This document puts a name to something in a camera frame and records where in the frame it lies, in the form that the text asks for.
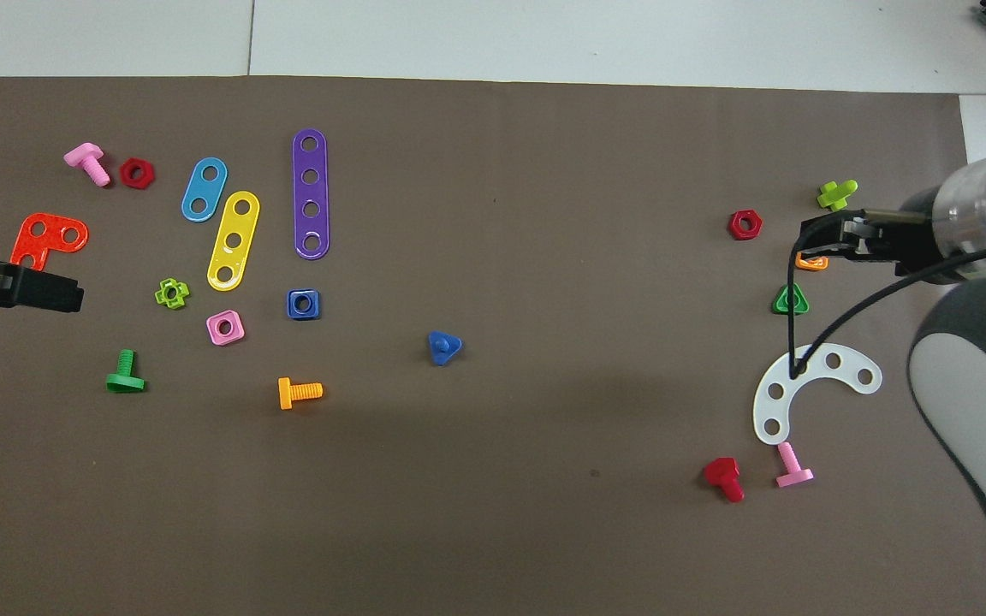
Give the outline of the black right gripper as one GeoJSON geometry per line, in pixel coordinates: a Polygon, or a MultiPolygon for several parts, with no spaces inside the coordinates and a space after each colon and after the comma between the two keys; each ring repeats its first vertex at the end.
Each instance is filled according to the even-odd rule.
{"type": "Polygon", "coordinates": [[[801,257],[893,263],[897,276],[944,260],[926,210],[844,210],[801,223],[801,257]]]}

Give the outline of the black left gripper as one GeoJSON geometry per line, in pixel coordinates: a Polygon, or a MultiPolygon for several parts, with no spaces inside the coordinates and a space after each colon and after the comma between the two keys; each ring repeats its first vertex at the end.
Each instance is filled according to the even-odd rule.
{"type": "Polygon", "coordinates": [[[80,311],[85,289],[74,278],[0,261],[0,308],[24,305],[42,311],[80,311]]]}

